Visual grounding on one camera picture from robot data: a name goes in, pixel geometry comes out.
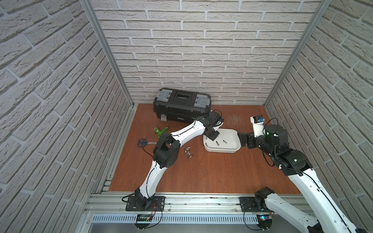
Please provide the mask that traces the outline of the white plastic storage box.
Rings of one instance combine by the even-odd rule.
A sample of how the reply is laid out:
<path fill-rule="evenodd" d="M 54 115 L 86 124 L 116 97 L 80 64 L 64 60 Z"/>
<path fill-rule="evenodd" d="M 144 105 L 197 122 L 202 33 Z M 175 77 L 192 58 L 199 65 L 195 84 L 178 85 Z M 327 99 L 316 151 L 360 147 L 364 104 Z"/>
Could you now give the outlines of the white plastic storage box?
<path fill-rule="evenodd" d="M 220 133 L 213 141 L 204 136 L 204 147 L 208 152 L 235 153 L 241 149 L 238 132 L 233 129 L 218 129 Z"/>

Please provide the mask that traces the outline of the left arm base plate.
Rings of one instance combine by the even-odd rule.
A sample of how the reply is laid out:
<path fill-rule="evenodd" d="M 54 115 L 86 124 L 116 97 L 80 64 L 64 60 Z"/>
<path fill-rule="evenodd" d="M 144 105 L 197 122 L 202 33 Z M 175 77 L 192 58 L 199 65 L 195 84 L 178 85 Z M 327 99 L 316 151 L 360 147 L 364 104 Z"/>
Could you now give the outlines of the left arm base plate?
<path fill-rule="evenodd" d="M 165 196 L 153 196 L 150 199 L 139 201 L 135 196 L 128 197 L 126 201 L 126 211 L 129 212 L 142 212 L 142 211 L 153 211 L 156 208 L 157 212 L 163 211 L 165 206 Z"/>

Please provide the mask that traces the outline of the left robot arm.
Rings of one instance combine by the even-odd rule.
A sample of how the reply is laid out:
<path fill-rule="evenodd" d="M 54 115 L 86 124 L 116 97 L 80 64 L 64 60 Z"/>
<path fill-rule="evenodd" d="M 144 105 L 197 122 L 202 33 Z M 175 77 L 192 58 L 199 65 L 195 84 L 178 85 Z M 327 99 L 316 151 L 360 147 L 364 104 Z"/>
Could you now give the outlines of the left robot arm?
<path fill-rule="evenodd" d="M 222 116 L 216 111 L 211 111 L 206 116 L 197 117 L 185 128 L 165 133 L 159 138 L 153 150 L 150 171 L 143 184 L 135 190 L 136 200 L 142 208 L 147 209 L 152 204 L 156 188 L 165 171 L 176 162 L 180 148 L 197 136 L 205 135 L 215 140 L 222 125 Z"/>

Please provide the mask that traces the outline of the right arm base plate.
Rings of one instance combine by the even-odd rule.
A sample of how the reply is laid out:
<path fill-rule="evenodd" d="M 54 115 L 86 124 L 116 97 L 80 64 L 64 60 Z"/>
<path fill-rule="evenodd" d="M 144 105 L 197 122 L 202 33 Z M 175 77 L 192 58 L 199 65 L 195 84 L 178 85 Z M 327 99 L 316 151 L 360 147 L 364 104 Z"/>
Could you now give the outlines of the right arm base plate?
<path fill-rule="evenodd" d="M 242 212 L 263 211 L 261 199 L 258 197 L 239 197 Z"/>

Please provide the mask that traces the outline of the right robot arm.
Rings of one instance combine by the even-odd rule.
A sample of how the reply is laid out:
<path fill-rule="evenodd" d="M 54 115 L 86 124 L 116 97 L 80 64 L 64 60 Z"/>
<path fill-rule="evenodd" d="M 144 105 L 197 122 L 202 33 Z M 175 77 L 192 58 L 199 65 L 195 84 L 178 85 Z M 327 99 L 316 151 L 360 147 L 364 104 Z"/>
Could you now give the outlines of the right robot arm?
<path fill-rule="evenodd" d="M 256 209 L 277 213 L 302 233 L 365 232 L 356 227 L 332 200 L 307 157 L 289 146 L 288 132 L 284 128 L 254 123 L 253 130 L 246 134 L 247 147 L 258 148 L 264 156 L 270 157 L 271 166 L 279 168 L 295 184 L 314 216 L 286 202 L 268 187 L 258 190 L 252 198 L 241 198 L 243 212 Z"/>

